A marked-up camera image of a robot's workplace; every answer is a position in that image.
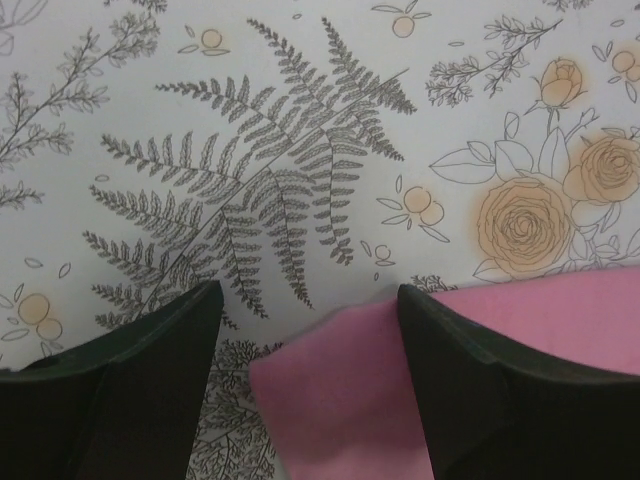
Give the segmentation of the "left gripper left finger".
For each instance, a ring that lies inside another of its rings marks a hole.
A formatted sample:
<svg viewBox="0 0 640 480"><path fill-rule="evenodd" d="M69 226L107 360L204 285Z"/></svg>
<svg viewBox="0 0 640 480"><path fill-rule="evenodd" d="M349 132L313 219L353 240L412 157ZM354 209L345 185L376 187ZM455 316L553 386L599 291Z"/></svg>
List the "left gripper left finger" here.
<svg viewBox="0 0 640 480"><path fill-rule="evenodd" d="M183 479L221 324L203 282L158 310L1 372L4 479Z"/></svg>

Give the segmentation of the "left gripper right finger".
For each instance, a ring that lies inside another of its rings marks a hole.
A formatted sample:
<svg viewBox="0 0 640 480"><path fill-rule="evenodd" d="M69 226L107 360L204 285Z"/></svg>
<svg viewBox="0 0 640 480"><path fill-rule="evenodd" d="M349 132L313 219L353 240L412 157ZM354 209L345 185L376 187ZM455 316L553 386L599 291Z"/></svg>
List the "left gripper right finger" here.
<svg viewBox="0 0 640 480"><path fill-rule="evenodd" d="M438 479L635 479L639 379L544 353L410 285L397 316Z"/></svg>

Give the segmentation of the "pink t shirt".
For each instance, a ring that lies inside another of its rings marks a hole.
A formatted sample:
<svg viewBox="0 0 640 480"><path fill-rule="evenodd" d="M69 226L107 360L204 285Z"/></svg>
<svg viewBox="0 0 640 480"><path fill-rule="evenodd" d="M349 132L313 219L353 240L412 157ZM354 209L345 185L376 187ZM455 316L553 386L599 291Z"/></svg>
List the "pink t shirt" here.
<svg viewBox="0 0 640 480"><path fill-rule="evenodd" d="M639 271L617 268L428 294L544 353L639 379ZM293 479L438 479L404 351L397 295L348 308L250 367Z"/></svg>

